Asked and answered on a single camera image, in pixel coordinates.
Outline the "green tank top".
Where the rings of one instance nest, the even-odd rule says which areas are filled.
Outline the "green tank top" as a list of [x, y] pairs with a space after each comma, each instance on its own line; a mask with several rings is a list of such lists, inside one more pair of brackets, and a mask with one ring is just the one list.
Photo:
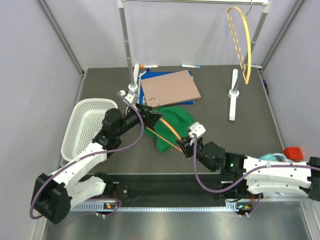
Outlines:
[[[162, 119], [181, 138], [188, 136], [188, 127], [195, 122], [194, 118], [184, 108], [179, 106], [160, 107], [155, 112], [163, 114]], [[159, 120], [154, 128], [151, 129], [153, 132], [147, 128], [144, 130], [146, 135], [156, 140], [155, 147], [161, 153], [165, 153], [173, 145], [177, 146], [176, 140], [178, 140], [178, 137], [166, 123]]]

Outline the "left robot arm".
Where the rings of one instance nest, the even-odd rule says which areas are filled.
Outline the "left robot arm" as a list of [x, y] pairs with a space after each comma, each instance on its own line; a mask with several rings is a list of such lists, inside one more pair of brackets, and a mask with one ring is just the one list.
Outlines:
[[29, 216], [36, 220], [46, 218], [53, 224], [60, 223], [76, 205], [101, 196], [109, 198], [114, 187], [106, 174], [81, 179], [96, 165], [107, 160], [120, 147], [120, 137], [136, 125], [141, 129], [152, 129], [163, 117], [150, 106], [131, 105], [123, 114], [118, 108], [111, 108], [104, 114], [101, 129], [91, 143], [64, 167], [47, 175], [42, 173], [34, 184]]

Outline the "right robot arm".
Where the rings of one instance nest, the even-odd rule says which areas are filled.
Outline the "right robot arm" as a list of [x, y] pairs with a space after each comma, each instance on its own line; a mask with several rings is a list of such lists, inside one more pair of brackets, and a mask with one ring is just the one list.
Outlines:
[[201, 163], [211, 172], [220, 171], [232, 183], [218, 189], [205, 186], [198, 172], [195, 178], [207, 192], [222, 194], [233, 191], [239, 198], [264, 193], [290, 193], [320, 200], [320, 159], [303, 162], [263, 160], [227, 152], [212, 141], [204, 144], [201, 137], [183, 137], [176, 141], [187, 158], [193, 158], [194, 169]]

